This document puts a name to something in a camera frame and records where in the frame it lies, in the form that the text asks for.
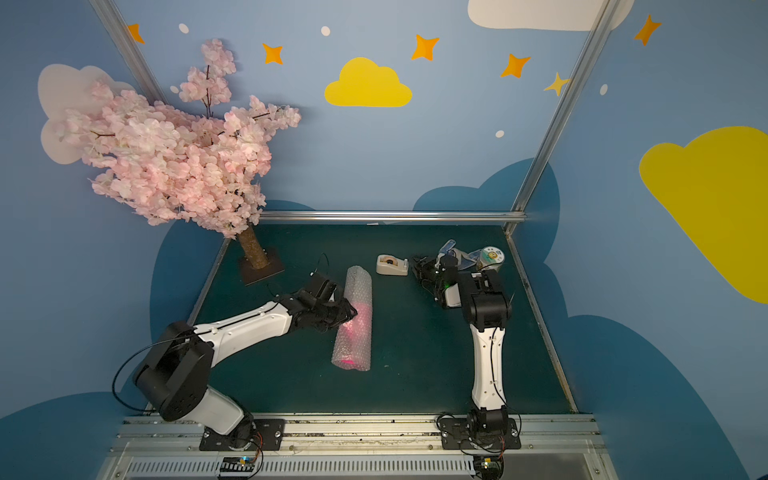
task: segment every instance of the artificial cherry blossom tree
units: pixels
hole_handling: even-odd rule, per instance
[[[58,125],[63,141],[82,147],[83,163],[107,168],[92,181],[94,192],[133,207],[158,225],[192,220],[203,228],[239,237],[256,269],[268,259],[248,223],[259,223],[266,206],[256,174],[270,170],[266,143],[277,130],[298,125],[299,111],[265,106],[251,95],[250,108],[236,108],[214,118],[211,108],[229,102],[232,92],[224,77],[236,71],[232,52],[221,41],[202,47],[206,68],[192,67],[181,85],[182,101],[201,101],[206,115],[198,117],[135,91],[119,96],[101,82],[91,93],[103,103],[101,112],[68,110]]]

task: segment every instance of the pink object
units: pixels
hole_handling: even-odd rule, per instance
[[[181,85],[183,101],[201,101],[196,117],[135,91],[115,95],[103,82],[91,88],[101,104],[95,114],[67,110],[55,127],[62,141],[82,148],[84,164],[107,170],[91,182],[94,192],[132,207],[158,225],[192,220],[235,238],[248,222],[259,222],[266,205],[256,174],[270,170],[267,142],[278,130],[298,125],[291,107],[265,106],[251,95],[250,108],[232,107],[213,118],[213,105],[228,102],[224,76],[235,72],[232,52],[221,41],[206,42],[203,70],[192,67]]]
[[[345,370],[371,369],[371,322],[373,318],[371,276],[361,266],[346,271],[344,296],[357,310],[355,318],[339,326],[331,363]]]

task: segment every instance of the cylindrical container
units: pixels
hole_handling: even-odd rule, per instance
[[[483,270],[484,268],[498,270],[502,267],[502,263],[504,263],[504,252],[496,247],[486,247],[480,252],[478,270]]]
[[[373,297],[371,276],[361,266],[346,271],[344,296],[357,310],[355,318],[339,325],[331,363],[345,370],[371,369],[371,320]]]

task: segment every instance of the bubble wrap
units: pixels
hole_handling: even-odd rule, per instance
[[[345,370],[355,369],[367,372],[371,369],[371,319],[373,318],[370,273],[361,266],[351,266],[346,271],[344,296],[355,307],[357,315],[339,326],[331,363]]]

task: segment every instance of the orange star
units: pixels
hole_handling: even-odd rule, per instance
[[[135,41],[139,43],[144,43],[144,39],[139,35],[139,24],[134,23],[133,25],[128,26],[128,31],[131,33],[131,37],[134,38]]]
[[[517,58],[513,54],[509,54],[509,65],[507,65],[507,68],[502,72],[502,77],[514,75],[515,77],[520,78],[520,75],[523,74],[523,66],[525,65],[525,62],[530,59],[531,57]]]
[[[432,49],[435,47],[435,44],[438,40],[439,38],[432,38],[427,40],[417,35],[416,51],[413,52],[411,60],[416,60],[417,58],[426,58],[427,60],[432,61]]]
[[[266,60],[264,63],[275,62],[281,65],[283,64],[283,61],[280,60],[280,50],[283,50],[283,47],[270,47],[266,43],[263,43],[262,45],[264,45],[264,50],[266,50]]]
[[[634,39],[642,40],[643,46],[648,45],[648,39],[660,26],[661,23],[654,22],[650,19],[650,15],[648,15],[648,20],[645,21],[645,25],[643,25],[642,30],[640,30],[637,35],[635,35]]]

